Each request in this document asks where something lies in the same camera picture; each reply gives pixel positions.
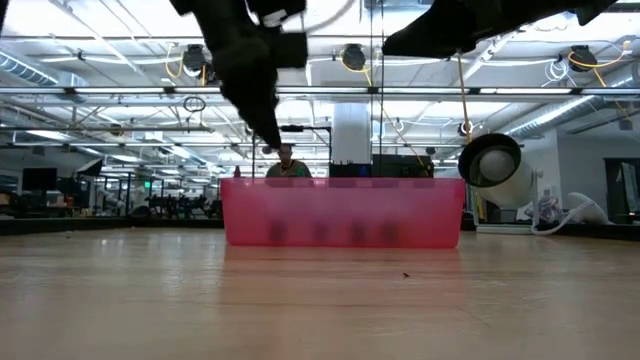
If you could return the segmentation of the person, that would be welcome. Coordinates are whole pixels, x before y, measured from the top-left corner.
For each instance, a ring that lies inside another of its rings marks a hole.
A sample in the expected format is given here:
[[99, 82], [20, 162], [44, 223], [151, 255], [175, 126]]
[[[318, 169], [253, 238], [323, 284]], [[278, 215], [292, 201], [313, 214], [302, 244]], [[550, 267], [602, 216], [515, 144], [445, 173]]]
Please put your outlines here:
[[293, 150], [290, 144], [282, 144], [277, 150], [279, 162], [272, 165], [266, 172], [266, 177], [306, 177], [312, 174], [308, 166], [292, 157]]

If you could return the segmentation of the red plastic tray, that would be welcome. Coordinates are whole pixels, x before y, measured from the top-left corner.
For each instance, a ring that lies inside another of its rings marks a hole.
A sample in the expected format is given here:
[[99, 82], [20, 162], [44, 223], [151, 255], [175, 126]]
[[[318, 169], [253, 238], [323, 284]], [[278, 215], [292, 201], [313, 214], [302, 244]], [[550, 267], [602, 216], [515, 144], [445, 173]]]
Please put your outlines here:
[[226, 239], [236, 246], [449, 249], [465, 183], [454, 178], [229, 178]]

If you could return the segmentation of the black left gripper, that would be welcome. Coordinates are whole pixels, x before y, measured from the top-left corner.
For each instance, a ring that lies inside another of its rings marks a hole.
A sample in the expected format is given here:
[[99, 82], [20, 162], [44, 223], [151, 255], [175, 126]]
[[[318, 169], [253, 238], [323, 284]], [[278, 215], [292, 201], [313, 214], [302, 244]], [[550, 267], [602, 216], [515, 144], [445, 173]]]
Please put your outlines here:
[[308, 60], [307, 34], [286, 32], [282, 24], [305, 11], [306, 0], [169, 2], [178, 14], [196, 18], [222, 95], [258, 137], [278, 149], [276, 68], [302, 68]]

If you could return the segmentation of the black desk monitor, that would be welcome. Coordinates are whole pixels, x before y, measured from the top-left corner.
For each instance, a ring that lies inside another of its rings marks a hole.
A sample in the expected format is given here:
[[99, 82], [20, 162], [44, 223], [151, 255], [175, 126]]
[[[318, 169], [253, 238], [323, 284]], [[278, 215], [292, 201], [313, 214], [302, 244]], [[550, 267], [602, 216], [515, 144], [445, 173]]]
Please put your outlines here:
[[23, 191], [55, 190], [56, 184], [56, 168], [24, 168], [22, 171]]

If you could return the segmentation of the silver ventilation duct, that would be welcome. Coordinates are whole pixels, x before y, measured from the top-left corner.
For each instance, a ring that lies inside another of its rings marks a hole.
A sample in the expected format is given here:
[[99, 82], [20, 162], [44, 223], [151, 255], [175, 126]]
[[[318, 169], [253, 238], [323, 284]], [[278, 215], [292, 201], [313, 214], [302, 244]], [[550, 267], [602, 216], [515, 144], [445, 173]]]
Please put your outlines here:
[[0, 95], [55, 95], [56, 97], [83, 104], [85, 95], [76, 88], [89, 85], [82, 77], [67, 71], [38, 68], [0, 50], [0, 75], [9, 75], [27, 83], [26, 86], [0, 85]]
[[528, 138], [544, 133], [559, 125], [604, 109], [609, 104], [604, 95], [587, 95], [580, 98], [543, 106], [508, 126], [498, 130], [513, 138]]

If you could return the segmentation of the white spot lamp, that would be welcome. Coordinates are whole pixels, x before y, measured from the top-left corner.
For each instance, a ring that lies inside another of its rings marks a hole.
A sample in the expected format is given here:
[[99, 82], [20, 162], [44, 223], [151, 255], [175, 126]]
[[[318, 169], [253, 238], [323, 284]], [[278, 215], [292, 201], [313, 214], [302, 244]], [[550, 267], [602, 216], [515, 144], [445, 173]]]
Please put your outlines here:
[[[520, 144], [501, 133], [481, 135], [469, 142], [458, 159], [458, 172], [471, 191], [471, 208], [478, 233], [533, 235], [539, 224], [538, 179], [542, 171], [526, 161]], [[480, 211], [486, 200], [500, 209], [533, 206], [532, 223], [482, 224]]]

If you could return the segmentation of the black aluminium table frame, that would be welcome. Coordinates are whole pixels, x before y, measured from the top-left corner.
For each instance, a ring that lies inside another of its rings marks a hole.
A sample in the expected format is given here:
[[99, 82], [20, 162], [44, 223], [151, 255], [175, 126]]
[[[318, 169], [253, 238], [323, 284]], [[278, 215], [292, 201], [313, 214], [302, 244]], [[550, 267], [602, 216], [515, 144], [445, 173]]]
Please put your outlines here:
[[[65, 231], [142, 228], [223, 229], [222, 220], [204, 219], [132, 219], [132, 218], [27, 218], [0, 219], [0, 236], [54, 233]], [[640, 225], [568, 224], [556, 232], [559, 236], [599, 238], [640, 243]]]

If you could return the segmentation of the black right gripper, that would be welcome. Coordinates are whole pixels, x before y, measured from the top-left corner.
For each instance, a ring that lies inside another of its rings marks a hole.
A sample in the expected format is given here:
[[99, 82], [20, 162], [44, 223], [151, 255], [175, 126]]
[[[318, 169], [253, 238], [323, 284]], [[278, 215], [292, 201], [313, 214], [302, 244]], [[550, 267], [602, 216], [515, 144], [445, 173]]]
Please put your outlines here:
[[477, 17], [465, 0], [434, 0], [431, 7], [403, 29], [388, 36], [386, 56], [448, 58], [474, 50]]

